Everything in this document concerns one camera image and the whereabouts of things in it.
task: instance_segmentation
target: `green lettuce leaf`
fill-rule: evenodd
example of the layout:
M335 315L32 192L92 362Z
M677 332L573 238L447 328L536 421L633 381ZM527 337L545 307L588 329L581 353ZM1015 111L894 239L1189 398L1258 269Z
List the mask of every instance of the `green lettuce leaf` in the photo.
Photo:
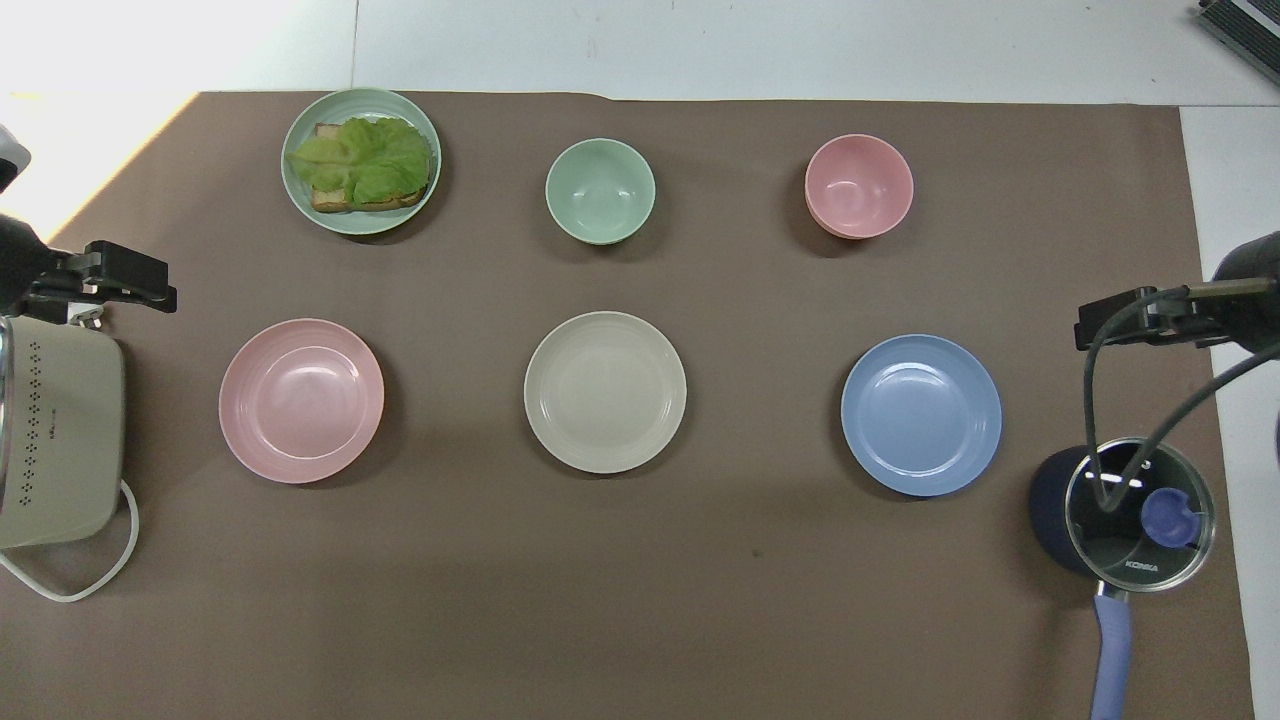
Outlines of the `green lettuce leaf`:
M285 155L303 182L320 192L344 188L362 205L412 195L426 187L431 152L413 126L399 118L351 118L338 140L312 137Z

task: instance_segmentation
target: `white power cord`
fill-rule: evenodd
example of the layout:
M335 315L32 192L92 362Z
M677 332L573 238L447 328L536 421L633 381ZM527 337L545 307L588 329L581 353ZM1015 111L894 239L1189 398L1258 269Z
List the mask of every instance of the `white power cord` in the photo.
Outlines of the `white power cord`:
M111 578L114 578L115 574L120 571L120 568L124 568L124 564L129 561L129 556L133 555L133 546L138 543L138 502L133 500L133 492L129 489L129 486L124 480L120 480L120 492L124 493L124 500L129 503L129 542L124 546L124 553L122 553L120 559L115 561L115 565L110 570L108 570L105 575L99 578L99 580L92 585L82 589L76 594L58 594L54 591L46 588L45 585L37 583L36 579L28 575L27 573L22 571L8 557L5 557L3 552L0 552L0 565L4 565L5 569L13 573L13 575L19 580L22 580L23 584L26 584L28 588L38 592L40 594L47 597L54 602L76 602L93 594L95 592L97 592L99 588L101 588Z

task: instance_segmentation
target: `saucepan handle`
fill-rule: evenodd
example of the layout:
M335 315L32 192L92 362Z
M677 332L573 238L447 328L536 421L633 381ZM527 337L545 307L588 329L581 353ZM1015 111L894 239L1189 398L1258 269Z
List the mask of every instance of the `saucepan handle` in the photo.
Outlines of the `saucepan handle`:
M1098 678L1093 684L1089 720L1120 720L1124 691L1129 682L1129 650L1133 644L1128 593L1103 585L1093 596L1093 610L1098 615L1102 648L1098 653Z

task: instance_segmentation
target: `bread slice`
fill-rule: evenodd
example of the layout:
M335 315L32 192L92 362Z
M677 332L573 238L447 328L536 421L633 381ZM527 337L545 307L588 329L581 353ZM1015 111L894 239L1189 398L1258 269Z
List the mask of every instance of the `bread slice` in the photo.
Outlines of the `bread slice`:
M316 123L316 137L329 137L338 140L338 128L342 126L335 126L330 123ZM412 195L403 195L399 197L392 197L384 200L383 202L365 202L362 205L353 205L347 202L347 192L343 188L329 190L320 192L317 190L311 191L311 206L320 213L347 213L349 210L358 210L361 213L375 213L378 210L396 210L398 208L412 208L417 205L417 201L422 199L422 193L426 192L426 187L419 188L417 192Z

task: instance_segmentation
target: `saucepan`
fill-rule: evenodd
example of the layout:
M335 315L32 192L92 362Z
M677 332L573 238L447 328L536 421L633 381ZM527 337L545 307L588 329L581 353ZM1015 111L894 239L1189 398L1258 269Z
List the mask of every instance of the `saucepan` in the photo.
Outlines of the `saucepan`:
M1142 441L1120 438L1098 446L1101 478L1094 475L1087 446L1062 450L1039 466L1032 483L1032 528L1041 546L1064 568L1098 582L1093 606L1102 646L1091 720L1117 720L1124 708L1132 647L1129 593L1187 582L1204 564L1213 542L1213 500L1204 479L1164 443L1129 480L1119 505L1102 506L1096 484L1111 486L1115 493Z

